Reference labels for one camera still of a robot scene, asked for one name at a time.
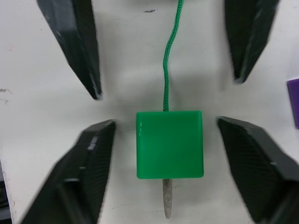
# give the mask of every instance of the white surface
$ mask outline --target white surface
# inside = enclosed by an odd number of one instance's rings
[[[205,176],[174,181],[172,218],[165,219],[162,181],[135,174],[135,113],[162,109],[162,59],[176,6],[177,0],[94,1],[104,87],[104,100],[95,102],[36,2],[0,2],[0,89],[11,92],[0,92],[0,158],[14,223],[80,131],[107,119],[118,119],[118,130],[101,224],[250,224],[229,174],[219,115],[266,128],[299,160],[285,84],[298,75],[299,1],[281,1],[268,47],[248,81],[235,86],[223,1],[186,0],[170,55],[171,109],[203,111]]]

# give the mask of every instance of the green cube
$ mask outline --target green cube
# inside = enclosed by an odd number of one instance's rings
[[[139,112],[136,138],[138,178],[204,175],[200,111]]]

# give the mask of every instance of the purple block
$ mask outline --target purple block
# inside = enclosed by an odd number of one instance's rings
[[[295,124],[297,129],[299,129],[299,79],[288,81],[287,84],[293,108]]]

